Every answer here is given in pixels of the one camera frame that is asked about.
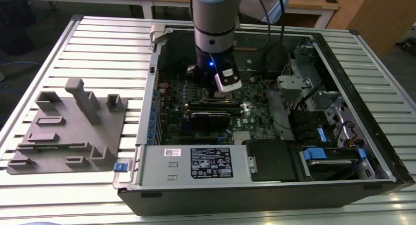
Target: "gray plastic block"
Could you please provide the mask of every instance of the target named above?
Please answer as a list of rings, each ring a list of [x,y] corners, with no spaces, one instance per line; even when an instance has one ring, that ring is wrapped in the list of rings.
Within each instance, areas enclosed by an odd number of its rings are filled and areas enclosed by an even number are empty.
[[[52,133],[31,133],[25,139],[28,142],[52,142],[59,140],[59,136]]]
[[[108,151],[107,147],[104,148],[103,153],[100,153],[99,149],[93,147],[89,159],[97,166],[105,166],[108,164],[113,164],[116,156]]]
[[[109,94],[107,96],[105,105],[109,112],[123,112],[123,101],[117,94]]]
[[[89,165],[89,162],[84,156],[67,156],[65,159],[65,164],[71,168],[81,168]]]
[[[53,104],[59,102],[61,102],[61,100],[55,92],[41,92],[36,99],[36,105],[45,113],[57,113]]]
[[[81,80],[68,80],[75,98],[60,98],[53,92],[39,95],[36,102],[49,102],[41,103],[47,112],[40,109],[35,116],[9,162],[9,174],[112,170],[128,100],[116,94],[96,98],[81,85]],[[93,125],[91,114],[99,118]]]
[[[11,160],[8,163],[9,168],[13,170],[31,170],[35,168],[35,161],[29,158],[21,158],[19,160]]]
[[[40,125],[63,125],[65,123],[65,119],[63,116],[48,116],[39,117],[35,123]]]
[[[91,125],[100,124],[100,117],[93,106],[93,102],[89,101],[88,95],[84,91],[84,82],[79,78],[68,79],[65,90],[73,95],[75,100],[77,101],[79,109],[83,111],[87,119],[89,120]]]

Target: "aluminum extrusion table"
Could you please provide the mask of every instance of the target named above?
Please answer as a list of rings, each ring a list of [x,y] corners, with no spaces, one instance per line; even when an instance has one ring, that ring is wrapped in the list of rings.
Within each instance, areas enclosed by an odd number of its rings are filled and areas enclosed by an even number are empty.
[[[0,132],[0,224],[403,224],[416,223],[416,186],[368,197],[343,208],[139,217],[112,186],[113,172],[8,175],[15,155],[37,106],[40,91],[67,94],[65,81],[81,77],[96,96],[119,94],[129,99],[119,158],[133,156],[140,108],[149,67],[149,31],[155,23],[191,22],[104,17],[73,19],[52,49],[36,78]],[[241,25],[241,28],[264,26]],[[308,28],[288,31],[311,32]],[[416,174],[416,104],[359,35],[345,30],[319,31],[347,71],[392,146]],[[128,181],[129,175],[120,175]]]

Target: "white sticker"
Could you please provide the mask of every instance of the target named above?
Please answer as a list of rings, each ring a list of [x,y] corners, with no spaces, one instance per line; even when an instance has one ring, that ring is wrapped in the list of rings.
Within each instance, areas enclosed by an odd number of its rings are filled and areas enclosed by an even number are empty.
[[[165,157],[180,157],[181,156],[181,149],[164,149],[164,156]]]
[[[232,70],[232,69],[224,70],[224,71],[223,71],[223,75],[224,75],[224,76],[231,76],[231,75],[233,75],[233,70]]]

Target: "motherboard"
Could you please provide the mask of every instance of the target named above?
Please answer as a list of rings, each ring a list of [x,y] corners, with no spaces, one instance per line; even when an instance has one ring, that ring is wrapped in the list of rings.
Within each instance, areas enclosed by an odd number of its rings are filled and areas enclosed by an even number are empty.
[[[161,76],[160,82],[163,145],[231,145],[276,138],[260,80],[225,94],[179,76]]]

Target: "power supply label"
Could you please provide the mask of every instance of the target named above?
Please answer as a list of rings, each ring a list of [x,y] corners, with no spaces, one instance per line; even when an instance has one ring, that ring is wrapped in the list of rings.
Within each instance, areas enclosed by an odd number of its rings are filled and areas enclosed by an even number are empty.
[[[193,179],[233,177],[229,148],[191,149],[191,176]]]

